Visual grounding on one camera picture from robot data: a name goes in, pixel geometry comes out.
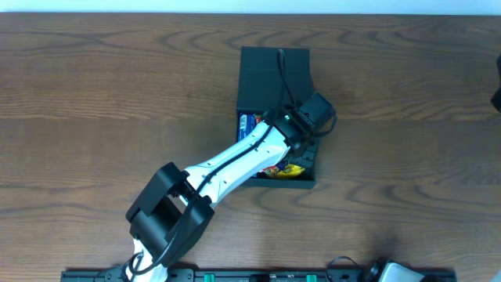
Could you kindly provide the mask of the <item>yellow candy bag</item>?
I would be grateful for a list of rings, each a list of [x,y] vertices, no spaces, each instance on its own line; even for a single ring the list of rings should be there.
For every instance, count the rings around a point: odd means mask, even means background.
[[[293,179],[305,172],[305,168],[295,165],[295,164],[287,164],[283,170],[280,170],[276,173],[277,179]]]

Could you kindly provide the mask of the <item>dark green box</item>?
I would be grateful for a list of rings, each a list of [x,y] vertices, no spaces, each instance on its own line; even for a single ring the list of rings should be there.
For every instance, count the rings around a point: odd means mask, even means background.
[[[314,93],[310,72],[309,49],[284,49],[287,85],[296,101],[302,103]],[[277,104],[280,92],[280,75],[277,48],[244,46],[240,54],[240,73],[236,102],[236,127],[240,127],[243,114],[263,114]],[[315,159],[320,141],[311,141],[298,158],[306,171],[292,179],[268,179],[255,175],[244,186],[310,190],[316,184]]]

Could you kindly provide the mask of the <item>blue Oreo cookie pack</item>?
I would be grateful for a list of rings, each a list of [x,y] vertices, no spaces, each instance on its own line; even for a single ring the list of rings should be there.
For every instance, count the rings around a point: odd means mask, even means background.
[[[240,113],[238,125],[237,140],[241,141],[254,130],[256,126],[255,115]]]

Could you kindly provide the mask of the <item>red candy bag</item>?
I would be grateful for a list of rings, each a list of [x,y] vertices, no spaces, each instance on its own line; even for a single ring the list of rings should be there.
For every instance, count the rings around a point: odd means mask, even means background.
[[[277,174],[279,173],[280,169],[276,166],[270,166],[267,168],[264,168],[261,170],[257,176],[260,178],[266,178],[266,179],[275,179]]]

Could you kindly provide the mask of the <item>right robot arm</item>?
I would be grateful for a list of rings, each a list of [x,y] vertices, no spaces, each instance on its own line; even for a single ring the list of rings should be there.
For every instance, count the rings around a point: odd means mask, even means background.
[[[496,60],[496,67],[499,75],[499,87],[493,94],[490,102],[492,106],[500,112],[500,55]],[[396,262],[387,263],[379,276],[378,282],[428,282],[440,281],[438,276],[428,274],[423,275],[414,270],[404,267]]]

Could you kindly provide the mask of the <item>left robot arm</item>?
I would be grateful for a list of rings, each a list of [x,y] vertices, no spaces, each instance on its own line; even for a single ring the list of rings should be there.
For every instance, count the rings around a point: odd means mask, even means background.
[[[324,136],[323,126],[336,120],[332,104],[316,93],[298,106],[278,105],[265,112],[246,137],[205,162],[184,169],[170,162],[159,168],[126,213],[134,254],[123,278],[165,281],[168,267],[198,242],[225,196]]]

